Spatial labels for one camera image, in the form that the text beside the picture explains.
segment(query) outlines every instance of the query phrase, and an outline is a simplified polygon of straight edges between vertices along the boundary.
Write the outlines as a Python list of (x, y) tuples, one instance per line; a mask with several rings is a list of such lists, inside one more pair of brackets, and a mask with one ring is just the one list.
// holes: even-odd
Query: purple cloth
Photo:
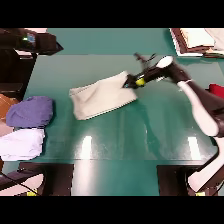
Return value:
[(53, 100), (46, 96), (29, 97), (12, 105), (6, 114), (6, 124), (10, 127), (45, 127), (53, 116)]

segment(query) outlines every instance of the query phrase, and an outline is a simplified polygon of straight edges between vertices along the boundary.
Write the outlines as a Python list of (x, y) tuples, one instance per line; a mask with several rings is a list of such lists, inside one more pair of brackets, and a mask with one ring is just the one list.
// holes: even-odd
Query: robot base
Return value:
[[(160, 196), (196, 196), (196, 193), (187, 186), (187, 176), (199, 167), (196, 165), (158, 165), (157, 175)], [(222, 168), (218, 175), (219, 178), (217, 178), (217, 175), (211, 178), (201, 192), (204, 192), (205, 196), (212, 196), (217, 190), (216, 186), (221, 183), (220, 176), (224, 178), (223, 174), (224, 169)]]

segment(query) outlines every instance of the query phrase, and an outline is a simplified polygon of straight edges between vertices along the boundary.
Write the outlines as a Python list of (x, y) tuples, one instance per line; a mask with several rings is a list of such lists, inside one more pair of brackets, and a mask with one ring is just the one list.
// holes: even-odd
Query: green table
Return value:
[[(57, 34), (65, 50), (59, 55), (38, 57), (25, 98), (45, 95), (55, 100), (55, 116), (46, 128), (43, 153), (32, 161), (74, 163), (72, 195), (158, 195), (156, 165), (203, 164), (216, 153), (217, 148), (195, 123), (187, 97), (168, 81), (149, 83), (136, 91), (137, 101), (93, 119), (78, 121), (73, 115), (70, 88), (91, 84), (123, 70), (139, 72), (140, 65), (131, 55), (135, 48), (140, 53), (159, 52), (160, 57), (172, 54), (169, 36), (162, 35), (166, 30), (140, 29), (148, 37), (158, 37), (154, 42), (135, 34), (137, 29), (123, 29), (119, 33), (116, 29), (111, 39), (112, 31), (109, 34), (100, 31), (104, 42), (98, 40), (94, 29), (66, 29), (65, 33), (62, 30), (48, 30)], [(133, 45), (135, 39), (130, 34), (142, 42)], [(130, 41), (125, 43), (124, 37), (129, 36)], [(177, 58), (177, 61), (203, 88), (211, 82), (224, 85), (217, 60)], [(87, 136), (92, 137), (88, 150), (83, 146)], [(199, 156), (189, 145), (192, 138), (197, 141)]]

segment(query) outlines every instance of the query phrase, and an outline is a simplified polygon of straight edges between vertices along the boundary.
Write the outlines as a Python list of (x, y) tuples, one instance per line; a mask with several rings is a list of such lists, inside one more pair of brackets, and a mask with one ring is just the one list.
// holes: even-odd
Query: cardboard box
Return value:
[(19, 103), (17, 99), (8, 98), (7, 96), (4, 96), (3, 94), (0, 94), (0, 120), (5, 122), (6, 120), (6, 114), (9, 110), (9, 108), (13, 105)]

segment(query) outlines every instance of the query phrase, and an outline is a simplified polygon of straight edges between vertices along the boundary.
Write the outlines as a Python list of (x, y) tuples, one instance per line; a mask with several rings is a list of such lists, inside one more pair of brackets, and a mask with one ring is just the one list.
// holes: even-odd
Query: stack of towels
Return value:
[(44, 128), (53, 116), (53, 100), (46, 96), (30, 97), (10, 107), (6, 124), (22, 128), (0, 137), (3, 161), (30, 160), (42, 152)]
[(178, 56), (224, 58), (224, 28), (170, 28)]

